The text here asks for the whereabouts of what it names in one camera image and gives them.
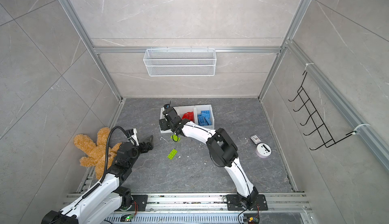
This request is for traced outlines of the red lego brick square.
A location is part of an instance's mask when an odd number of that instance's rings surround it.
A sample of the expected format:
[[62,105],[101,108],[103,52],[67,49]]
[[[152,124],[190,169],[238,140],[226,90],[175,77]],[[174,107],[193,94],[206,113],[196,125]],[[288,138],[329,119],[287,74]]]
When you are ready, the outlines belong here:
[[182,119],[188,119],[188,120],[194,122],[194,121],[195,121],[194,112],[187,112],[187,113],[184,113]]

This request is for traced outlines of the green lego brick small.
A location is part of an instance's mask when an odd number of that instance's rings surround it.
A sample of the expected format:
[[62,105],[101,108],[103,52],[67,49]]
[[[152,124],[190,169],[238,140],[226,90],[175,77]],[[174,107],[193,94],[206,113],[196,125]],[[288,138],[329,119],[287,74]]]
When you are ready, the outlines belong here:
[[177,154],[177,152],[178,151],[176,149],[172,149],[171,152],[168,154],[167,158],[172,160],[175,157],[175,155]]

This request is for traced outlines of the blue lego brick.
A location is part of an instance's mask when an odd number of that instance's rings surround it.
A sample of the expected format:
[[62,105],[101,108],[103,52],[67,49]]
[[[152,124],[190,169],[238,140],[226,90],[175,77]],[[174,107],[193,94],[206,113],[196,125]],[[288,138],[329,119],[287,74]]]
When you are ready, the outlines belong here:
[[202,115],[204,118],[208,118],[208,119],[211,118],[211,114],[210,114],[210,111],[209,111],[209,110],[201,111],[201,115]]
[[198,123],[199,123],[200,126],[210,126],[210,125],[212,125],[212,122],[211,122],[210,119],[204,118],[201,115],[198,115]]

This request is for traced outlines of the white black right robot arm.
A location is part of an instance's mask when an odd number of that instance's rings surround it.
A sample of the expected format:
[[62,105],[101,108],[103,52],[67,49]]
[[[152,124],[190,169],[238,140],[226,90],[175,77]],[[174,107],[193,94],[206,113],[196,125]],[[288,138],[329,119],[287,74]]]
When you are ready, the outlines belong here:
[[245,209],[252,209],[259,193],[246,175],[240,163],[238,147],[228,133],[222,128],[211,130],[183,119],[170,104],[164,105],[163,108],[161,129],[170,130],[177,137],[193,138],[204,143],[214,165],[224,168],[233,180],[241,205]]

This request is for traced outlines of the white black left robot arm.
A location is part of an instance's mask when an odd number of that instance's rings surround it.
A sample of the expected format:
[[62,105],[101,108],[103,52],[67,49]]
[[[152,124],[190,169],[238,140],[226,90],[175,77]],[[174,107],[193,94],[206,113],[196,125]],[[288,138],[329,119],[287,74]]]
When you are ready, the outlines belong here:
[[98,131],[96,141],[79,134],[74,137],[74,145],[86,154],[80,164],[94,167],[98,181],[68,206],[47,213],[42,223],[100,224],[116,210],[138,211],[145,200],[135,200],[123,183],[139,156],[154,148],[154,137],[139,141],[136,129],[104,127]]

